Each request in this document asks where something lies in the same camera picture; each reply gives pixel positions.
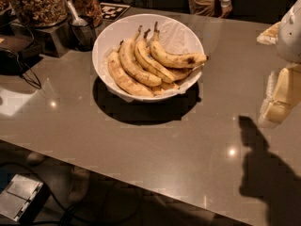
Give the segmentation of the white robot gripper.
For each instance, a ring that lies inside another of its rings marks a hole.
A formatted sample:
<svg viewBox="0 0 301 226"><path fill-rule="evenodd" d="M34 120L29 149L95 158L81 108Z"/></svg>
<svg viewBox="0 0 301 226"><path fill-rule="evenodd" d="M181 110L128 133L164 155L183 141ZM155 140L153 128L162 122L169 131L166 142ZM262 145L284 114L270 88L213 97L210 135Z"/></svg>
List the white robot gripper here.
<svg viewBox="0 0 301 226"><path fill-rule="evenodd" d="M268 77L259 125L275 128L285 121L301 102L301 0L283 16L277 32L277 51L289 63Z"/></svg>

